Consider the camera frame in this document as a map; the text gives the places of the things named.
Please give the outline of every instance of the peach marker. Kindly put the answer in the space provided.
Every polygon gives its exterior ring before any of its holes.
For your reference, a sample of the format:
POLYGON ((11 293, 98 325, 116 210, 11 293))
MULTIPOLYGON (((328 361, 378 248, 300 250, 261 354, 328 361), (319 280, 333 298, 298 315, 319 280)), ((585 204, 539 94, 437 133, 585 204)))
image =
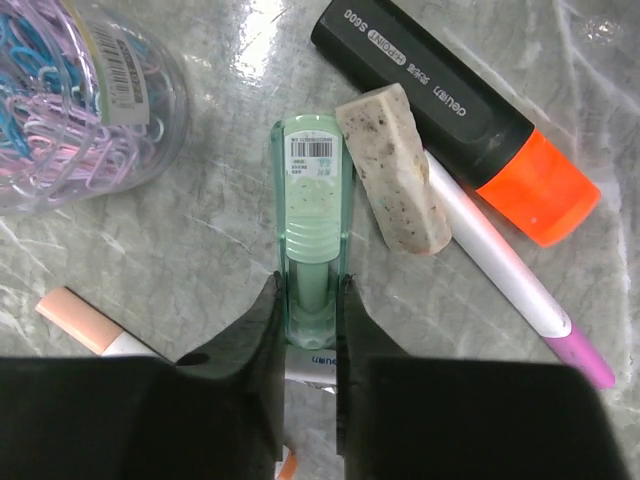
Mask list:
POLYGON ((64 287, 56 288, 36 305, 36 311, 96 355, 159 356, 120 325, 64 287))

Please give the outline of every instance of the white eraser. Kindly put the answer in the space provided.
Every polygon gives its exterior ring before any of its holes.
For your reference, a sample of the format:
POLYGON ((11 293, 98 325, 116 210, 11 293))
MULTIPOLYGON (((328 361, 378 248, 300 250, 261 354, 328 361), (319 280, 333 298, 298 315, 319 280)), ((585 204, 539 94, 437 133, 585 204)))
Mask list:
POLYGON ((442 250, 451 231, 429 184, 429 164, 402 86, 342 105, 336 119, 389 248, 421 254, 442 250))

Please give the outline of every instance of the barcode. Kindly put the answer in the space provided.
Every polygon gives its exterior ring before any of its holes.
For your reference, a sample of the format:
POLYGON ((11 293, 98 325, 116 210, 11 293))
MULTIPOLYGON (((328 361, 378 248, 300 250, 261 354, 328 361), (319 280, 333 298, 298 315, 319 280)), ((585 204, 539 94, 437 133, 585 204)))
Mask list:
POLYGON ((330 138, 294 138, 291 142, 292 157, 332 157, 330 138))
POLYGON ((130 79, 130 71, 122 50, 109 29, 96 22, 87 22, 96 46, 106 61, 106 81, 111 104, 123 109, 135 108, 135 96, 130 79))

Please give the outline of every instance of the black highlighter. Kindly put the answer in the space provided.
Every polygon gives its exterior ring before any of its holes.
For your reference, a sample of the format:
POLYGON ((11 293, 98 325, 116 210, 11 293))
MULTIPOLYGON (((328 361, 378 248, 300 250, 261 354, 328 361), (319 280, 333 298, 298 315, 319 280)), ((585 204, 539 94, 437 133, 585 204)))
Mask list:
POLYGON ((389 0, 334 0, 311 40, 364 91, 400 83, 427 149, 539 245, 598 203, 597 187, 524 115, 389 0))

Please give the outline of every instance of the peach cap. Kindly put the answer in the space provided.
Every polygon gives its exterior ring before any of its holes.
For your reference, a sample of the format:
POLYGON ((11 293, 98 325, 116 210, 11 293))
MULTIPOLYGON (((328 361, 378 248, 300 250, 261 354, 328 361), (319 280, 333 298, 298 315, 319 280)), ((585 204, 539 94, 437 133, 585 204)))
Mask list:
POLYGON ((97 355, 102 355, 124 331, 64 287, 45 295, 36 305, 36 311, 97 355))

